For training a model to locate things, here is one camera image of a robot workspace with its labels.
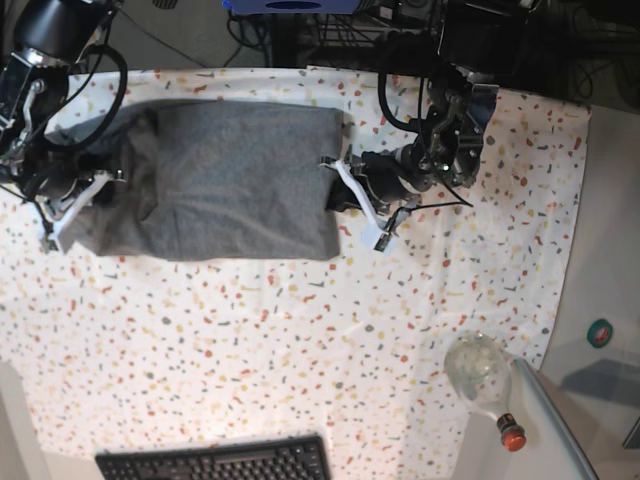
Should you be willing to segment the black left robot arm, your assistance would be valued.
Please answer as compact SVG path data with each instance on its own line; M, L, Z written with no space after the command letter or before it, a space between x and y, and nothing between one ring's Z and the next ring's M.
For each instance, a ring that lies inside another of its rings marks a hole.
M386 215L394 203L410 203L435 185L450 192L474 185L498 89L469 77L514 71L534 7L532 1L449 1L439 34L387 34L379 49L379 106L385 121L415 139L391 153L346 156L375 213ZM418 112L408 120L387 99L393 74L420 81Z

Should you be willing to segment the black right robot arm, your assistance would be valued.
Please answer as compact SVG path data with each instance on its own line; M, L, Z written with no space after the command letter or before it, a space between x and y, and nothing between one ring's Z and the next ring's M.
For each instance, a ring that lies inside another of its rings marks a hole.
M29 1L14 27L14 49L1 73L1 180L29 202L58 201L110 168L82 152L109 127L127 90L128 66L109 44L118 1ZM86 138L49 140L49 122L75 98L72 71L89 58L110 59L119 72L115 98Z

